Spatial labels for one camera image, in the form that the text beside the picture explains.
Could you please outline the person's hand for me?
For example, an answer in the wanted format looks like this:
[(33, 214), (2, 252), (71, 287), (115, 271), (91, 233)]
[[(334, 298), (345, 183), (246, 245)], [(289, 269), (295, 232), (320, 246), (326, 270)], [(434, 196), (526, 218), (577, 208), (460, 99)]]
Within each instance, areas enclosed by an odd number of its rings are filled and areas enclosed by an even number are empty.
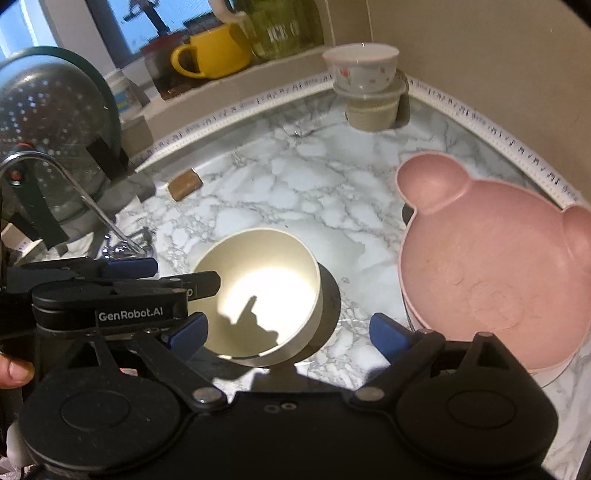
[(34, 377), (32, 363), (0, 354), (0, 388), (17, 389), (29, 383)]

